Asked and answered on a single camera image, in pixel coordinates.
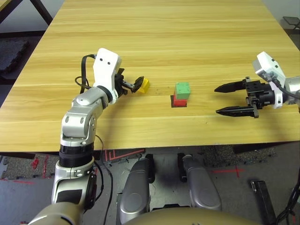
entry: wooden table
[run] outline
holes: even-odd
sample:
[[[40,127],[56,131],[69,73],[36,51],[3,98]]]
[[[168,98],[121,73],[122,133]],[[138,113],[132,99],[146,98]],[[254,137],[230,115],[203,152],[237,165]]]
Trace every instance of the wooden table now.
[[[66,0],[0,109],[1,151],[59,149],[61,119],[80,89],[74,78],[81,58],[100,47],[122,56],[128,82],[143,75],[151,83],[98,119],[106,149],[299,140],[296,105],[265,107],[258,119],[215,113],[246,104],[244,90],[214,89],[258,79],[251,62],[261,51],[287,77],[299,75],[299,51],[259,0]],[[190,83],[187,108],[170,107],[176,82]]]

